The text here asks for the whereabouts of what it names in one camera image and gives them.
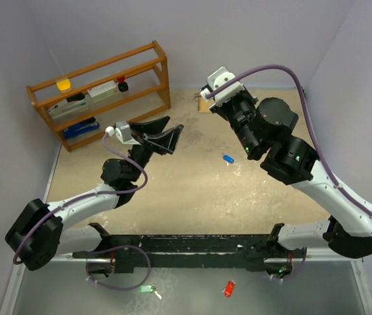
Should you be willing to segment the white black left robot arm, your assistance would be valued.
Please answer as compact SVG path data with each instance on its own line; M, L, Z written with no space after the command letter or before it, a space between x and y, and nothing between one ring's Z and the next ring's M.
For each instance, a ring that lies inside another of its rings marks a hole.
M42 268L58 253L68 228L129 203L148 183L145 167L151 157L176 150L184 126L168 129L169 120L165 116L145 123L120 121L107 127L102 145L115 157L104 162L101 184L61 201L45 203L37 198L28 202L5 236L14 251L13 264L29 270Z

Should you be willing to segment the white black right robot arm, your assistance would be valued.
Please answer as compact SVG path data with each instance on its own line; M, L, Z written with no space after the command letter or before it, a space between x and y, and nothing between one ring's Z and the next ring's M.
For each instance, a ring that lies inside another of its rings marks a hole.
M259 101L242 88L232 96L215 97L210 111L230 124L249 160L260 161L269 176L306 194L330 215L307 224L276 224L267 242L273 256L303 247L328 247L351 259L372 255L372 204L353 190L349 201L316 150L293 136L299 117L284 100Z

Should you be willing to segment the blue capped key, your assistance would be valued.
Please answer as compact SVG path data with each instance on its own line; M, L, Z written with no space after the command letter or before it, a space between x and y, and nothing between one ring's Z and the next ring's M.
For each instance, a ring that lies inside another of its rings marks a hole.
M222 158L223 160L226 162L227 166L231 165L231 164L234 164L234 158L232 158L231 156L227 155L227 154L223 154L222 155Z

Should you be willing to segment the large metal keyring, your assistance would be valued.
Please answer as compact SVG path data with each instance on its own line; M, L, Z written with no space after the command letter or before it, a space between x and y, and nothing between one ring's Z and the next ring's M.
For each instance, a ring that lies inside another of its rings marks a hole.
M206 102L206 98L204 96L201 96L199 93L194 94L193 100L194 102Z

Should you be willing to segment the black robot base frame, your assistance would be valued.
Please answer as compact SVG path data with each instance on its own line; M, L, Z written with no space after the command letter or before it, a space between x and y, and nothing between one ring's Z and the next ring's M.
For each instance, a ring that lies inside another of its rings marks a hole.
M90 224L101 237L92 250L76 251L76 259L110 259L115 273L135 268L238 268L264 272L268 259L288 262L302 258L304 249L288 250L268 234L110 234Z

